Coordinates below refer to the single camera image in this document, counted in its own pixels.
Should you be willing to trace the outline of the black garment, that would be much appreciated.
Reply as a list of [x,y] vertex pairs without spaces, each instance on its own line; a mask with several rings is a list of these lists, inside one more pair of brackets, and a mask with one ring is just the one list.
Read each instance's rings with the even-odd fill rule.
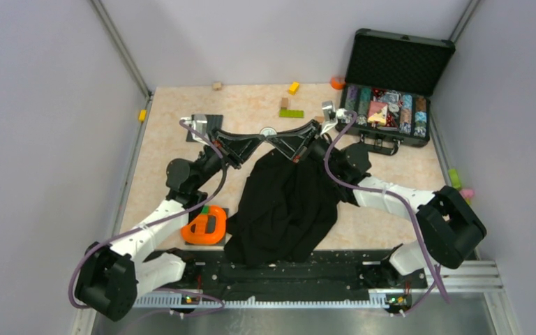
[[338,204],[350,201],[323,162],[293,163],[273,149],[256,161],[227,220],[225,256],[248,267],[303,262],[336,224]]

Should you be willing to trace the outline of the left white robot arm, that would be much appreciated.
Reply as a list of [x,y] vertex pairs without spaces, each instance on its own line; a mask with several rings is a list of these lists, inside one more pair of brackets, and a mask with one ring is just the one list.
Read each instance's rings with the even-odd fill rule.
[[228,168],[240,168],[275,134],[273,128],[248,135],[214,130],[201,136],[204,147],[196,160],[170,161],[166,169],[169,193],[157,208],[131,230],[90,245],[71,276],[72,305],[92,308],[118,321],[139,298],[168,283],[183,289],[192,286],[196,270],[179,251],[166,251],[154,258],[151,254],[218,195]]

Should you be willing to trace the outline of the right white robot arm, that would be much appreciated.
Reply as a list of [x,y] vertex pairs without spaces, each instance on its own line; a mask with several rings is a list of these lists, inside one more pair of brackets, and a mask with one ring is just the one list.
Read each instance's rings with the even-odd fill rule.
[[383,282],[401,287],[414,271],[438,265],[457,269],[487,236],[487,229],[462,194],[451,186],[439,191],[407,188],[369,174],[366,144],[343,149],[325,139],[334,125],[311,121],[301,128],[278,132],[266,127],[263,138],[289,158],[311,158],[322,164],[343,193],[343,201],[380,209],[412,223],[416,240],[393,249],[381,269]]

